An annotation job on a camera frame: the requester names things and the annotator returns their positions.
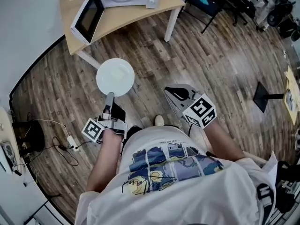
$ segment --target wooden table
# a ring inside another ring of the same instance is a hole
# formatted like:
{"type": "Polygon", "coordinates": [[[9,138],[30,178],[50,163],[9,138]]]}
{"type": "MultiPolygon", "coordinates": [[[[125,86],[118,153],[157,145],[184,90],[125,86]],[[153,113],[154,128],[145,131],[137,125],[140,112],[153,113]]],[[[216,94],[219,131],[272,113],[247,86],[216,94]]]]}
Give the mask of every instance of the wooden table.
{"type": "Polygon", "coordinates": [[[290,66],[287,68],[287,71],[285,72],[285,76],[287,78],[287,83],[286,83],[284,102],[285,102],[285,106],[290,114],[290,117],[292,119],[293,125],[295,125],[298,111],[300,110],[299,86],[297,84],[297,81],[294,77],[294,74],[293,74],[290,66]],[[290,94],[292,95],[292,101],[289,100],[288,91],[290,91],[290,94]]]}
{"type": "MultiPolygon", "coordinates": [[[[78,10],[84,0],[60,0],[60,13],[63,21],[66,41],[71,55],[77,54],[82,59],[87,61],[95,68],[100,67],[93,57],[83,51],[83,48],[88,45],[79,41],[71,32],[71,23],[73,22],[78,10]]],[[[141,20],[155,14],[159,14],[171,10],[169,23],[165,32],[165,41],[168,42],[176,23],[178,13],[185,3],[182,0],[159,0],[159,6],[156,9],[146,8],[145,6],[124,6],[124,7],[109,7],[104,10],[95,31],[92,43],[107,34],[116,31],[130,23],[141,20]]]]}
{"type": "Polygon", "coordinates": [[[286,109],[290,114],[293,125],[296,124],[298,111],[300,111],[300,91],[296,82],[294,74],[290,66],[285,72],[287,78],[286,89],[284,93],[269,94],[266,88],[259,82],[254,94],[253,101],[264,113],[268,100],[270,99],[283,99],[286,109]]]}

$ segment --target black chair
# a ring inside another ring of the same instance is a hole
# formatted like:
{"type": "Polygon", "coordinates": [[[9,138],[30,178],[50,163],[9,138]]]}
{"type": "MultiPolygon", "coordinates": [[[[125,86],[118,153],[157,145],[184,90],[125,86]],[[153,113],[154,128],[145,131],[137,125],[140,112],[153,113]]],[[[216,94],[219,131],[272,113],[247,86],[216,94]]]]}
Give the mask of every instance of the black chair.
{"type": "MultiPolygon", "coordinates": [[[[205,12],[206,14],[211,16],[210,21],[208,22],[206,27],[201,32],[201,33],[204,33],[204,31],[210,25],[212,20],[215,18],[215,16],[222,10],[226,1],[225,0],[185,0],[185,3],[189,3],[190,5],[197,7],[200,10],[202,10],[203,12],[205,12]]],[[[181,14],[182,11],[185,11],[186,13],[192,15],[194,18],[198,19],[196,16],[194,16],[187,10],[184,10],[183,7],[180,10],[179,15],[181,14]]]]}
{"type": "Polygon", "coordinates": [[[246,19],[242,16],[241,13],[246,13],[250,18],[254,18],[256,8],[254,7],[254,4],[250,2],[249,0],[228,0],[234,7],[232,9],[234,13],[234,26],[236,25],[238,21],[238,16],[244,20],[244,25],[247,24],[246,19]]]}

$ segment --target microwave door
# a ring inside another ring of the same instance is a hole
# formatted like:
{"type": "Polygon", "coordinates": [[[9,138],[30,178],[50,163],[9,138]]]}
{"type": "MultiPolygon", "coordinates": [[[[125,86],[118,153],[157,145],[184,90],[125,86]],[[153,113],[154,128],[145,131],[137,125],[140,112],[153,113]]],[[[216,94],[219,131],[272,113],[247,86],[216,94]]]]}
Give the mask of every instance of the microwave door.
{"type": "Polygon", "coordinates": [[[83,43],[91,44],[104,9],[101,0],[85,0],[72,23],[72,33],[83,43]]]}

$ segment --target printed graphic on shirt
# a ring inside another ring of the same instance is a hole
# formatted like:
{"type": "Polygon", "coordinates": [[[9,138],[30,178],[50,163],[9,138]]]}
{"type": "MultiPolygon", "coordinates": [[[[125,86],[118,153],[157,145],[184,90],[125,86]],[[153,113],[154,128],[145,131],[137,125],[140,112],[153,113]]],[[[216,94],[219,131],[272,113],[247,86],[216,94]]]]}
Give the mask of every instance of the printed graphic on shirt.
{"type": "Polygon", "coordinates": [[[161,167],[150,167],[150,174],[151,191],[161,191],[176,181],[170,164],[165,164],[161,167]]]}
{"type": "Polygon", "coordinates": [[[132,155],[133,164],[129,166],[131,172],[148,167],[146,163],[146,150],[138,151],[132,155]]]}
{"type": "Polygon", "coordinates": [[[122,192],[124,185],[126,185],[126,189],[129,193],[135,195],[150,192],[150,173],[148,169],[145,168],[132,172],[128,177],[128,181],[123,184],[122,192]]]}
{"type": "Polygon", "coordinates": [[[167,161],[162,148],[159,147],[153,147],[149,149],[147,152],[147,157],[148,157],[149,166],[153,166],[153,165],[159,166],[164,164],[167,161]]]}
{"type": "Polygon", "coordinates": [[[169,140],[167,151],[152,147],[133,154],[131,173],[124,182],[123,190],[130,194],[145,194],[161,191],[172,184],[196,177],[211,175],[223,169],[218,160],[200,155],[198,149],[183,147],[182,142],[169,140]]]}
{"type": "Polygon", "coordinates": [[[187,150],[187,156],[191,157],[191,156],[195,156],[199,154],[199,150],[197,148],[193,148],[193,147],[186,147],[187,150]]]}
{"type": "Polygon", "coordinates": [[[201,177],[199,167],[192,157],[174,162],[174,168],[179,181],[201,177]]]}
{"type": "Polygon", "coordinates": [[[183,150],[182,144],[180,143],[169,143],[168,151],[171,161],[181,160],[187,157],[183,150]]]}
{"type": "Polygon", "coordinates": [[[200,154],[196,155],[195,157],[198,160],[205,176],[214,174],[223,169],[223,165],[221,164],[221,162],[216,159],[213,159],[212,157],[200,154]]]}

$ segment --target person's arm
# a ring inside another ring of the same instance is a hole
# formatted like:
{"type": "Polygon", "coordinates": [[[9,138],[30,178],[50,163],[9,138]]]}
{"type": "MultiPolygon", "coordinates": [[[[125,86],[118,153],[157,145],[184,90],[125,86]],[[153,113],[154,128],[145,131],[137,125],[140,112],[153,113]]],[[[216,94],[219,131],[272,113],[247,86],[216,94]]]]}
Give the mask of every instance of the person's arm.
{"type": "Polygon", "coordinates": [[[220,126],[218,119],[214,119],[204,131],[217,158],[233,162],[245,158],[243,151],[220,126]]]}
{"type": "Polygon", "coordinates": [[[120,157],[120,145],[123,137],[116,135],[113,130],[103,132],[103,142],[97,161],[90,173],[87,191],[101,193],[116,175],[120,157]]]}

